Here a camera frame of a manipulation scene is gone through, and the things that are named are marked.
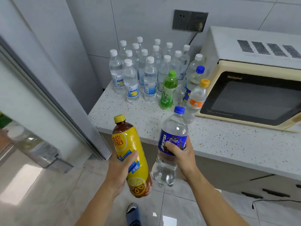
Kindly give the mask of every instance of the countertop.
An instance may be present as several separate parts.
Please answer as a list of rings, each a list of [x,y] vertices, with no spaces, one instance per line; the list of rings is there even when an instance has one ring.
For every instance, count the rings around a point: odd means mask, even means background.
[[[157,145],[161,124],[173,109],[162,110],[158,99],[146,102],[142,95],[131,105],[125,96],[115,93],[111,81],[89,118],[98,131],[111,134],[113,117],[124,114],[142,142]],[[196,117],[189,136],[195,155],[301,180],[300,133]]]

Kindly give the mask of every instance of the bottle with orange label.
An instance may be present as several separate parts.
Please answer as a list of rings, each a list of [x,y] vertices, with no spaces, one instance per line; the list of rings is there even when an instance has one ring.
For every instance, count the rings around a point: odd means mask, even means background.
[[[199,86],[195,87],[187,100],[184,119],[191,124],[194,121],[195,114],[200,111],[206,98],[207,87],[209,86],[208,79],[202,79]]]
[[[129,167],[126,178],[131,193],[137,197],[147,196],[152,188],[152,180],[138,133],[133,125],[126,122],[124,115],[114,117],[116,126],[112,140],[118,159],[123,161],[133,151],[138,151],[138,157]]]

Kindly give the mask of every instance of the white lid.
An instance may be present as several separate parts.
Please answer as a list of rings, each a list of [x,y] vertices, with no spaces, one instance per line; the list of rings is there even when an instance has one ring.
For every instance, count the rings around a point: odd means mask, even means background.
[[[203,58],[203,55],[202,55],[202,54],[196,54],[194,59],[195,59],[196,61],[201,61],[202,58]]]
[[[126,64],[127,67],[130,67],[132,65],[132,61],[130,59],[126,59],[124,63]]]
[[[127,57],[133,56],[133,52],[131,50],[126,50],[126,56]]]
[[[158,45],[153,45],[153,51],[155,51],[155,52],[159,51],[159,46]]]
[[[142,56],[147,56],[148,55],[148,51],[146,49],[142,49],[141,50],[141,55]]]
[[[160,39],[155,39],[155,45],[160,45],[161,40]]]
[[[154,57],[152,57],[152,56],[149,56],[147,59],[148,59],[149,64],[154,63],[154,61],[155,61]]]
[[[23,133],[25,132],[25,128],[23,126],[20,126],[20,125],[9,126],[9,127],[6,128],[6,130],[8,130],[7,136],[11,140],[17,140],[18,137],[23,135]]]
[[[183,47],[183,50],[184,51],[189,51],[189,49],[190,49],[190,45],[185,44],[184,47]]]
[[[138,41],[138,43],[142,43],[143,38],[142,38],[141,36],[138,36],[138,37],[137,37],[137,41]]]
[[[139,44],[133,43],[133,49],[139,49]]]
[[[167,43],[166,43],[166,47],[167,47],[167,48],[172,48],[172,43],[171,43],[171,42],[167,42]]]
[[[181,51],[175,51],[175,57],[179,58],[182,56],[182,52]]]
[[[126,41],[125,41],[125,40],[120,40],[120,45],[121,45],[122,47],[125,47],[125,46],[126,46]]]
[[[171,56],[170,55],[164,55],[164,63],[168,63],[171,60]]]
[[[117,50],[112,49],[112,50],[110,51],[110,54],[111,54],[111,57],[117,56]]]

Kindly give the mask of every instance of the white microwave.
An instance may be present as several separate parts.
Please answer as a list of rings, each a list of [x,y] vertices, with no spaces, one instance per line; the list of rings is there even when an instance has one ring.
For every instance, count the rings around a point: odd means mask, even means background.
[[[211,26],[208,97],[196,115],[301,131],[301,35]]]

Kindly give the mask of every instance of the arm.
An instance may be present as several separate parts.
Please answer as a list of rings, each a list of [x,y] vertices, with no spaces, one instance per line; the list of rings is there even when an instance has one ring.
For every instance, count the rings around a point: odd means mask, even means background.
[[[171,142],[165,142],[165,146],[176,156],[182,177],[191,187],[208,226],[250,226],[199,171],[189,137],[184,151]]]
[[[121,162],[116,154],[112,154],[106,179],[75,226],[103,226],[105,224],[113,201],[124,187],[129,166],[137,159],[137,156],[138,152],[133,151]]]

